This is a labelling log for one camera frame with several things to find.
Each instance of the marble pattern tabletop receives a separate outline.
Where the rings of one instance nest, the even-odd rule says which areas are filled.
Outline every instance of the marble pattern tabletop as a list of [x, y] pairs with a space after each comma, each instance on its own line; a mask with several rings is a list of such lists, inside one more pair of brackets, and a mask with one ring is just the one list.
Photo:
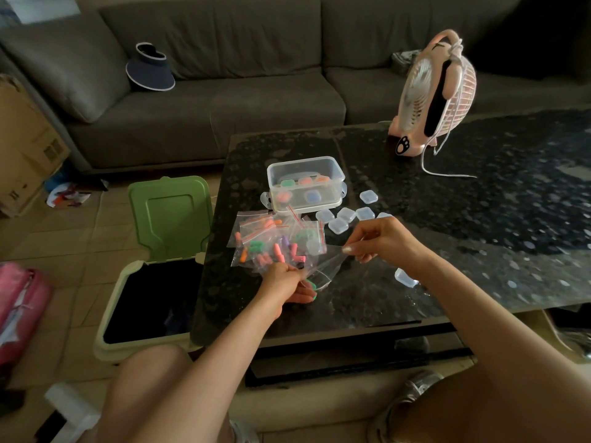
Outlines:
[[[260, 210], [266, 168], [330, 155], [346, 176], [342, 207], [396, 215], [419, 240], [513, 312], [591, 300], [591, 111], [543, 111], [464, 122], [437, 156], [396, 158], [388, 125], [343, 126], [235, 136], [218, 194], [191, 339], [209, 345], [253, 298], [260, 277], [231, 268], [226, 247], [237, 211]], [[325, 228], [326, 241], [343, 245]], [[395, 268], [349, 258], [314, 303], [287, 305], [269, 338], [402, 324], [444, 315], [422, 286], [394, 279]]]

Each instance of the paw print decal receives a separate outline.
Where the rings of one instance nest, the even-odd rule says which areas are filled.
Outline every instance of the paw print decal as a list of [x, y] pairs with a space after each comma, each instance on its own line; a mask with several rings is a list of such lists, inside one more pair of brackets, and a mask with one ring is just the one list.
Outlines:
[[410, 148], [410, 142], [407, 136], [403, 136], [396, 145], [396, 155], [402, 155]]

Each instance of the navy sun visor hat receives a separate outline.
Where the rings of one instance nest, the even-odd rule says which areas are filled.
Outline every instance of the navy sun visor hat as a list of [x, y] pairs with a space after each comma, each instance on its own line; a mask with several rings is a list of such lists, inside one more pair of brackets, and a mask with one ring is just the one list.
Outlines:
[[127, 77], [137, 86], [148, 90], [168, 91], [176, 83], [166, 62], [166, 54], [149, 42], [136, 44], [138, 55], [127, 62]]

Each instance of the pink bag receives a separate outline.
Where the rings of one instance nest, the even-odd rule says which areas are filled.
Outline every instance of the pink bag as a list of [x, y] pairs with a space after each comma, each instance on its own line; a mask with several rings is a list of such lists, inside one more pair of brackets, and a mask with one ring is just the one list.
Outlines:
[[51, 297], [38, 270], [0, 264], [0, 365], [14, 365], [33, 336]]

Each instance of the leg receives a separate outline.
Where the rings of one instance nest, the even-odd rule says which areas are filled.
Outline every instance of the leg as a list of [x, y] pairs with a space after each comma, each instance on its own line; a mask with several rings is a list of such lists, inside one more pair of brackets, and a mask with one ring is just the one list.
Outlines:
[[389, 434], [417, 443], [526, 441], [478, 365], [441, 380], [414, 403], [399, 404]]
[[[99, 443], [125, 441], [190, 366], [187, 353], [175, 345], [152, 347], [125, 360], [107, 393], [99, 422]], [[234, 434], [226, 415], [218, 443], [233, 441]]]

